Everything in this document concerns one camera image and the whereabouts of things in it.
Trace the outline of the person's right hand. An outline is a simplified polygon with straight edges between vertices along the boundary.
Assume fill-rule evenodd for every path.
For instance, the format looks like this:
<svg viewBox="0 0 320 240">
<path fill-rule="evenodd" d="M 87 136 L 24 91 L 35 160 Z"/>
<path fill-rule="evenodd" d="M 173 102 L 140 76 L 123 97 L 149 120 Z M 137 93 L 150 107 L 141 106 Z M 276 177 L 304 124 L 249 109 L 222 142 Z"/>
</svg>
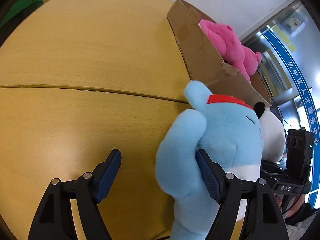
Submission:
<svg viewBox="0 0 320 240">
<path fill-rule="evenodd" d="M 282 199 L 278 197 L 278 195 L 276 193 L 273 194 L 275 197 L 275 200 L 280 208 L 280 210 L 282 211 Z M 300 197 L 296 197 L 295 200 L 293 201 L 293 206 L 286 212 L 283 214 L 284 218 L 289 218 L 292 215 L 294 215 L 299 209 L 300 207 L 305 203 L 305 195 L 302 194 Z"/>
</svg>

